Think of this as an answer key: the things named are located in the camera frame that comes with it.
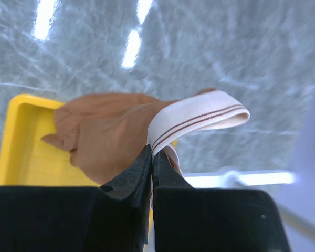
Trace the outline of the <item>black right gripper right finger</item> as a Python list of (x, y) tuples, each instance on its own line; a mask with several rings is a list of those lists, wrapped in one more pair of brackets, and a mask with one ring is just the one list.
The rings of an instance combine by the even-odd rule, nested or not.
[(156, 251), (289, 251), (274, 200), (264, 191), (192, 187), (164, 151), (153, 162)]

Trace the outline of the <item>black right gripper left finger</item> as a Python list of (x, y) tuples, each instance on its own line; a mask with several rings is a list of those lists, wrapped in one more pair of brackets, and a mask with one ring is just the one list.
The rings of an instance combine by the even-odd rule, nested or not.
[(142, 251), (152, 153), (95, 186), (0, 186), (0, 251)]

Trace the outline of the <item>brown underwear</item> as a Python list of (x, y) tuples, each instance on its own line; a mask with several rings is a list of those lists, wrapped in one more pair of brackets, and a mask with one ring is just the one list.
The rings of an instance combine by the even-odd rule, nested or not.
[(236, 127), (249, 117), (243, 104), (216, 89), (171, 101), (142, 93), (88, 94), (55, 110), (56, 132), (42, 140), (69, 152), (72, 166), (103, 185), (128, 168), (146, 145), (153, 155), (165, 151), (180, 172), (174, 140), (192, 132)]

